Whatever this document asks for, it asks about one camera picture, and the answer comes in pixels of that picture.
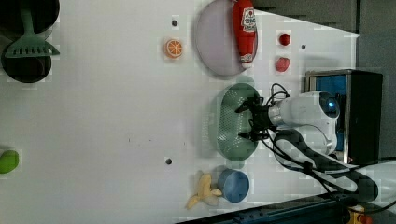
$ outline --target red ketchup bottle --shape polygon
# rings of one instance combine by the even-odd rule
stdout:
[[[238,42],[242,67],[249,68],[252,66],[257,38],[254,8],[250,0],[239,0],[233,5],[233,30]]]

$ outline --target black cable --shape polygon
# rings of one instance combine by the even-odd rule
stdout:
[[[337,199],[335,199],[335,198],[333,197],[332,192],[331,192],[331,191],[329,190],[329,188],[323,183],[323,181],[320,181],[320,180],[318,180],[318,179],[317,179],[317,181],[319,181],[319,183],[323,186],[323,188],[326,189],[326,191],[328,192],[329,196],[330,196],[333,200],[339,202]],[[349,211],[351,211],[351,212],[358,213],[358,214],[363,214],[363,215],[370,215],[370,214],[380,213],[380,212],[383,212],[383,211],[387,210],[388,208],[391,208],[393,205],[396,204],[396,200],[393,201],[392,203],[388,204],[388,205],[385,206],[385,207],[378,208],[378,209],[375,209],[375,210],[364,211],[364,212],[361,212],[361,211],[355,210],[355,209],[353,209],[353,208],[350,208],[349,206],[347,206],[347,205],[345,205],[345,204],[343,204],[343,203],[341,203],[341,202],[339,202],[339,203],[340,203],[342,206],[344,206],[346,209],[348,209]]]
[[[280,87],[283,91],[278,91],[277,93],[274,93],[274,86]],[[283,86],[280,85],[279,83],[274,83],[274,84],[271,86],[271,96],[270,96],[270,98],[268,99],[267,104],[265,104],[265,105],[268,105],[269,102],[270,102],[271,100],[272,100],[271,103],[273,104],[273,103],[274,103],[274,97],[275,97],[276,95],[280,94],[280,93],[284,93],[284,94],[285,94],[285,98],[290,97],[290,95],[288,94],[288,91],[286,90],[285,87],[283,87]]]
[[[272,99],[274,99],[274,97],[277,96],[277,95],[279,95],[279,94],[285,94],[285,96],[288,95],[288,93],[285,92],[285,91],[279,91],[279,92],[277,92],[277,93],[275,93],[275,94],[272,94],[272,95],[270,96],[270,98],[268,98],[268,101],[267,101],[267,103],[266,103],[265,105],[269,105],[270,101],[271,101]]]
[[[283,86],[280,85],[279,83],[274,83],[274,84],[271,86],[271,94],[274,94],[274,86],[278,86],[278,87],[282,88],[282,90],[283,90],[284,92],[288,92],[288,91],[285,89],[285,87],[283,87]]]

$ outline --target green bowl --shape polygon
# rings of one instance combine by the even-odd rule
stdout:
[[[250,111],[235,113],[235,110],[248,97],[258,96],[259,93],[246,83],[237,83],[225,91],[216,110],[216,141],[219,153],[230,161],[244,161],[253,154],[258,145],[240,133],[250,132],[248,123],[252,119]]]

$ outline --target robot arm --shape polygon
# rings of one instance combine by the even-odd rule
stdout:
[[[316,128],[325,137],[323,144],[326,154],[330,154],[337,145],[335,127],[339,111],[336,99],[329,93],[312,91],[277,102],[269,108],[269,119],[278,128]]]
[[[339,105],[329,93],[308,92],[274,105],[262,105],[262,99],[249,99],[235,112],[247,109],[253,115],[253,120],[249,121],[252,130],[240,136],[259,141],[269,137],[268,130],[277,132],[275,147],[300,164],[292,170],[311,175],[358,202],[386,202],[387,197],[396,197],[396,181],[385,183],[383,180],[396,179],[393,172],[383,172],[387,170],[387,163],[358,169],[328,156],[336,147],[335,128],[339,116]],[[310,133],[302,131],[307,127],[311,129]]]

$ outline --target white table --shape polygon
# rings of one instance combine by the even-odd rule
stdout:
[[[237,79],[213,76],[194,51],[193,22],[209,2],[61,2],[49,39],[62,53],[52,75],[28,85],[0,70],[0,145],[21,155],[15,171],[0,175],[2,223],[173,223],[324,192],[259,145],[242,169],[251,184],[244,201],[185,209],[200,172],[216,176],[226,164],[205,127],[209,103]],[[245,75],[262,96],[274,82],[297,95],[308,70],[355,66],[357,35],[256,16],[259,52]],[[281,31],[291,35],[286,49],[276,44]],[[171,36],[185,47],[177,61],[162,54]],[[277,56],[290,57],[284,75],[276,73]]]

